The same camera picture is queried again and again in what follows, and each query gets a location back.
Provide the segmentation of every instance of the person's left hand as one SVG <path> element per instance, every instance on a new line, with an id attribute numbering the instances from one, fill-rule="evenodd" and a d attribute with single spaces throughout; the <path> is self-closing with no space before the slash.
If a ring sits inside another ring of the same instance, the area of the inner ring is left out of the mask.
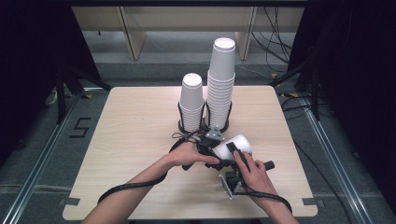
<path id="1" fill-rule="evenodd" d="M 193 143 L 195 142 L 194 139 L 190 139 L 190 141 L 191 142 L 180 144 L 180 146 L 167 155 L 172 158 L 174 166 L 191 165 L 198 161 L 208 164 L 219 164 L 219 160 L 217 158 L 200 154 L 197 146 Z"/>

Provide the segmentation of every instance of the white cup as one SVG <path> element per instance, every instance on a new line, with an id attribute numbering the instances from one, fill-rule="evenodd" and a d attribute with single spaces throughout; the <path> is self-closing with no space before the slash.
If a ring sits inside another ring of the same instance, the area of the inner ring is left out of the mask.
<path id="1" fill-rule="evenodd" d="M 235 42 L 233 40 L 226 37 L 215 40 L 209 71 L 210 76 L 215 80 L 224 81 L 233 78 L 235 72 Z"/>
<path id="2" fill-rule="evenodd" d="M 213 148 L 213 152 L 224 161 L 234 161 L 233 153 L 227 148 L 227 144 L 233 142 L 235 146 L 242 152 L 247 152 L 251 155 L 251 146 L 246 137 L 242 134 L 238 134 L 234 138 L 227 142 Z"/>
<path id="3" fill-rule="evenodd" d="M 202 78 L 195 73 L 183 77 L 180 105 L 186 110 L 197 110 L 204 104 Z"/>

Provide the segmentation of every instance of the gray carpet floor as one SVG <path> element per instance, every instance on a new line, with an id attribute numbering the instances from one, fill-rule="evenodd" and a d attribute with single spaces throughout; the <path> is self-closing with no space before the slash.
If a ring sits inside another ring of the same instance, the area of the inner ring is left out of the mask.
<path id="1" fill-rule="evenodd" d="M 147 47 L 147 51 L 156 50 Z M 260 71 L 260 74 L 252 73 L 236 67 L 237 74 L 235 85 L 267 85 L 271 79 L 269 76 L 276 70 L 285 70 L 287 66 L 282 63 L 272 64 L 273 68 L 255 62 L 243 62 L 238 64 L 252 71 Z M 97 67 L 104 82 L 113 86 L 178 86 L 182 77 L 195 72 L 203 76 L 208 63 L 104 63 L 97 61 Z M 278 93 L 295 92 L 293 85 L 297 77 L 282 83 L 276 87 Z M 89 82 L 81 80 L 85 87 L 93 87 Z M 93 91 L 91 98 L 81 98 L 72 112 L 70 120 L 66 124 L 62 137 L 54 149 L 46 169 L 40 177 L 33 195 L 24 208 L 19 223 L 75 223 L 66 221 L 62 217 L 64 207 L 60 205 L 61 199 L 66 198 L 78 174 L 79 166 L 85 156 L 93 131 L 100 118 L 107 91 Z M 288 97 L 278 96 L 282 104 Z M 319 108 L 321 124 L 332 142 L 337 155 L 341 159 L 346 171 L 366 204 L 374 223 L 396 223 L 396 217 L 389 209 L 387 203 L 377 189 L 374 181 L 365 170 L 364 164 L 352 155 L 353 147 L 348 142 L 337 118 L 332 115 L 331 109 L 326 106 L 325 95 L 321 95 L 320 103 L 324 106 Z M 284 108 L 301 105 L 300 99 L 292 99 L 284 104 Z M 312 158 L 315 165 L 325 174 L 337 194 L 342 199 L 352 223 L 358 223 L 349 206 L 344 192 L 330 166 L 320 142 L 308 121 L 304 108 L 292 109 L 284 112 L 293 139 L 301 146 L 304 152 Z M 89 118 L 81 121 L 88 127 L 85 137 L 71 138 L 72 135 L 82 134 L 82 130 L 75 130 L 78 119 Z M 16 149 L 6 164 L 0 169 L 0 217 L 4 217 L 8 208 L 15 200 L 21 185 L 24 183 L 30 171 L 33 169 L 42 149 L 46 145 L 57 120 L 57 106 L 49 105 L 43 108 L 37 117 L 35 124 L 26 134 L 25 148 Z M 315 198 L 320 202 L 318 214 L 315 217 L 299 217 L 301 223 L 348 223 L 347 214 L 342 205 L 336 199 L 329 185 L 323 180 L 316 167 L 309 161 L 305 154 L 298 149 L 309 185 Z M 272 223 L 268 218 L 261 220 L 262 223 Z M 138 221 L 136 223 L 188 223 L 187 221 Z M 249 220 L 203 220 L 202 223 L 250 223 Z"/>

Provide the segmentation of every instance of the desk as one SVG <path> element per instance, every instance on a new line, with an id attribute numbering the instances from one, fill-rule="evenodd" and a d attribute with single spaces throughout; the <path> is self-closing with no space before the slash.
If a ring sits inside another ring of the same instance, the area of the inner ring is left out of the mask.
<path id="1" fill-rule="evenodd" d="M 80 201 L 64 208 L 65 219 L 83 219 L 106 190 L 125 183 L 168 152 L 176 142 L 171 135 L 179 132 L 180 92 L 181 87 L 123 87 L 110 92 L 70 193 L 70 198 Z M 252 145 L 256 160 L 274 161 L 276 168 L 268 175 L 290 202 L 293 214 L 315 216 L 317 207 L 303 204 L 302 198 L 313 195 L 272 87 L 234 87 L 230 127 L 224 136 L 228 140 L 239 133 Z M 172 169 L 130 219 L 254 217 L 266 214 L 248 197 L 230 201 L 219 172 L 196 163 L 187 172 Z"/>

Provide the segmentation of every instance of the white desk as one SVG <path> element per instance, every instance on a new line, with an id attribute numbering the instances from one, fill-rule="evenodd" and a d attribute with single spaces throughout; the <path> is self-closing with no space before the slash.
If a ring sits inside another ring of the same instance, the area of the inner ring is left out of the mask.
<path id="1" fill-rule="evenodd" d="M 180 91 L 180 87 L 132 87 L 110 92 L 70 193 L 80 201 L 65 207 L 65 219 L 83 219 L 105 191 L 168 152 L 176 142 L 171 135 L 178 132 Z M 234 87 L 230 127 L 224 135 L 228 140 L 238 133 L 252 145 L 254 159 L 274 161 L 276 168 L 268 175 L 279 195 L 290 202 L 293 214 L 315 216 L 317 207 L 303 204 L 302 198 L 312 198 L 312 192 L 272 87 Z M 196 163 L 187 172 L 172 169 L 130 219 L 254 217 L 267 215 L 246 196 L 230 201 L 219 172 Z"/>

